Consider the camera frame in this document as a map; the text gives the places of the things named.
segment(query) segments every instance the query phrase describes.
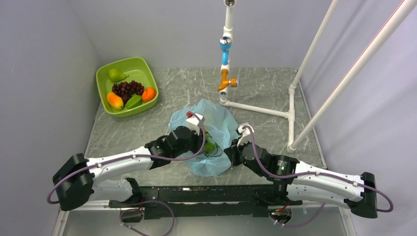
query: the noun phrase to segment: marble surface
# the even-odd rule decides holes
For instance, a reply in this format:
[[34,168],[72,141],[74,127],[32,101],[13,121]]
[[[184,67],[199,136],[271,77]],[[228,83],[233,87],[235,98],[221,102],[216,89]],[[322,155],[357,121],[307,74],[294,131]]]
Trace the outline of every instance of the marble surface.
[[[86,157],[96,158],[130,151],[170,132],[168,123],[172,113],[196,105],[205,98],[218,103],[217,86],[220,82],[219,68],[165,68],[153,71],[158,84],[158,103],[148,111],[116,118],[107,114],[100,105],[92,131]],[[289,109],[288,86],[294,73],[290,68],[234,68],[230,76],[238,77],[240,85],[229,89],[228,99],[248,105],[287,111]],[[311,132],[294,153],[288,153],[288,121],[281,117],[261,114],[238,108],[227,108],[236,121],[249,122],[255,130],[256,143],[270,153],[283,154],[322,167],[319,150]],[[299,89],[295,93],[296,122],[298,134],[308,122],[305,105]],[[248,168],[240,165],[215,177],[194,175],[183,162],[150,171],[137,171],[117,179],[134,177],[142,186],[163,185],[225,185],[268,184]]]

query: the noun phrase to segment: bunch of grapes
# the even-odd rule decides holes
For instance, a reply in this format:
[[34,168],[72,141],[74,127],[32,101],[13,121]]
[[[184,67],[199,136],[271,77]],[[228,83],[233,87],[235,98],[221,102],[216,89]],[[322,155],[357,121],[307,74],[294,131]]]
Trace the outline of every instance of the bunch of grapes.
[[117,96],[121,97],[123,103],[126,102],[132,97],[132,95],[142,95],[144,91],[144,87],[141,83],[138,83],[132,80],[130,83],[122,82],[120,84],[114,84],[112,87],[112,92],[114,92]]

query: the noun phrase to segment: plastic bag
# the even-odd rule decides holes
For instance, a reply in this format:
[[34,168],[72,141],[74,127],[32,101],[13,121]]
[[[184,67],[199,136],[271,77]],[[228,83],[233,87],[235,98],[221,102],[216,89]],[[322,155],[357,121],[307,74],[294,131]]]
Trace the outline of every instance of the plastic bag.
[[[230,147],[232,140],[238,138],[236,129],[238,123],[232,114],[223,106],[211,103],[205,99],[201,99],[196,106],[185,107],[175,112],[169,123],[170,130],[175,130],[178,126],[185,126],[187,119],[186,112],[192,111],[198,113],[206,119],[204,127],[209,136],[206,135],[209,142],[215,142],[216,148],[209,148],[210,153],[204,152],[186,160],[187,166],[198,176],[216,176],[226,171],[230,166],[230,160],[223,150]],[[192,152],[184,153],[181,156],[190,156]]]

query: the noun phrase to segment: pear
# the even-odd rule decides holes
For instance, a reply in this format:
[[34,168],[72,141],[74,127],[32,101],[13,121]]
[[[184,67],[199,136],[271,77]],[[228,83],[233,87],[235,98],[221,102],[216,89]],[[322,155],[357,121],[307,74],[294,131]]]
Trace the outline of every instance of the pear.
[[116,83],[117,81],[126,79],[126,75],[117,68],[112,68],[109,70],[109,79],[111,82]]

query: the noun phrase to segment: green plastic bowl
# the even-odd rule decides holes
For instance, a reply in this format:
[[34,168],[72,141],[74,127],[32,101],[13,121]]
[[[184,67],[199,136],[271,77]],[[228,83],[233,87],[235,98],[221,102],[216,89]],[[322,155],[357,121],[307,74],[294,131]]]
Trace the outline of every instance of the green plastic bowl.
[[[149,102],[142,103],[141,105],[131,109],[127,109],[126,106],[124,106],[121,110],[114,109],[107,102],[106,98],[107,94],[112,91],[112,86],[114,84],[109,80],[108,74],[109,69],[112,68],[117,68],[128,76],[126,79],[118,81],[117,84],[120,84],[124,81],[131,82],[134,80],[138,83],[142,83],[142,86],[145,88],[154,88],[156,90],[156,97]],[[103,104],[104,109],[107,113],[119,118],[128,117],[144,112],[147,109],[155,106],[156,101],[158,100],[159,90],[156,86],[155,78],[153,77],[148,64],[143,58],[127,58],[105,65],[97,70],[95,74],[95,80],[97,81],[98,93],[100,94],[101,104]]]

